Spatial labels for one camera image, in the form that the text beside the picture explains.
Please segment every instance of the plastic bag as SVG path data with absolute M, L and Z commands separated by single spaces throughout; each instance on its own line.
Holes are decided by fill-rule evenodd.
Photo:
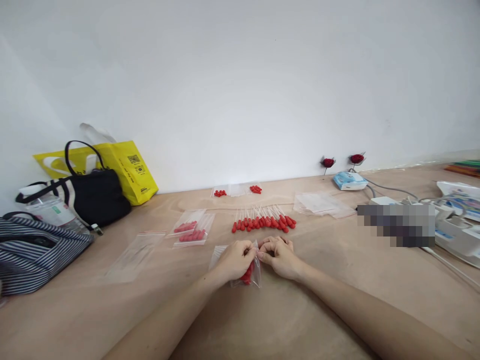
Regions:
M 218 191 L 219 193 L 221 193 L 222 190 L 225 191 L 225 194 L 227 196 L 230 196 L 230 185 L 219 185 L 219 186 L 214 186 L 214 187 L 211 188 L 210 197 L 214 198 L 215 197 L 215 192 Z
M 207 209 L 187 210 L 180 216 L 167 238 L 192 234 Z
M 189 246 L 204 245 L 209 236 L 210 228 L 214 222 L 215 214 L 204 214 L 195 226 L 191 234 L 182 235 L 173 244 L 174 248 L 185 248 Z
M 110 266 L 105 275 L 100 278 L 100 281 L 104 284 L 134 281 L 142 272 L 154 248 L 162 242 L 164 237 L 164 231 L 140 232 L 135 240 Z
M 230 196 L 236 198 L 243 195 L 254 194 L 254 192 L 250 190 L 251 186 L 262 187 L 258 181 L 230 184 Z
M 253 246 L 257 249 L 259 248 L 257 240 L 253 242 Z M 220 259 L 220 255 L 222 255 L 222 253 L 227 247 L 228 245 L 215 246 L 215 249 L 213 249 L 213 254 L 211 255 L 210 265 L 208 266 L 209 271 L 215 267 L 215 265 Z M 256 256 L 251 262 L 250 267 L 248 268 L 246 273 L 241 278 L 230 281 L 231 288 L 252 285 L 255 285 L 257 288 L 262 287 L 262 272 L 260 269 L 260 260 Z
M 336 219 L 356 213 L 350 206 L 323 191 L 296 193 L 293 210 L 305 215 L 329 214 Z

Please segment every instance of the navy striped fabric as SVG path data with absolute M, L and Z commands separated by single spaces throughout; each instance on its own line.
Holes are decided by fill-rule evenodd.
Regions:
M 52 240 L 52 247 L 19 240 L 0 242 L 2 295 L 32 293 L 49 282 L 94 240 L 41 221 L 23 217 L 0 218 L 0 240 L 13 236 L 39 236 Z

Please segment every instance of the tissue box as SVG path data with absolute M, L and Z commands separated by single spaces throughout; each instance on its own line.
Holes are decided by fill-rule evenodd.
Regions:
M 333 181 L 340 190 L 362 190 L 369 183 L 356 172 L 342 171 L 333 177 Z

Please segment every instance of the water bottle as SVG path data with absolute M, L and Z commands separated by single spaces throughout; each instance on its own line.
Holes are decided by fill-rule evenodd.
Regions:
M 30 185 L 20 189 L 24 197 L 38 193 L 43 190 L 45 185 Z M 59 228 L 73 231 L 77 234 L 89 235 L 90 231 L 80 222 L 69 207 L 51 192 L 29 202 L 26 205 L 26 211 L 35 215 L 45 223 L 49 223 Z

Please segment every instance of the yellow tote bag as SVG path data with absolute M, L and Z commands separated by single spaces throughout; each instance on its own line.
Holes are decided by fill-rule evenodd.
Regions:
M 159 190 L 133 141 L 106 142 L 93 147 L 100 153 L 103 164 L 115 170 L 120 179 L 123 195 L 133 206 L 147 202 Z M 65 163 L 64 151 L 48 152 L 33 157 L 52 179 L 72 175 Z M 89 147 L 71 149 L 68 157 L 73 170 L 78 174 L 89 174 L 93 169 L 100 168 L 97 155 Z

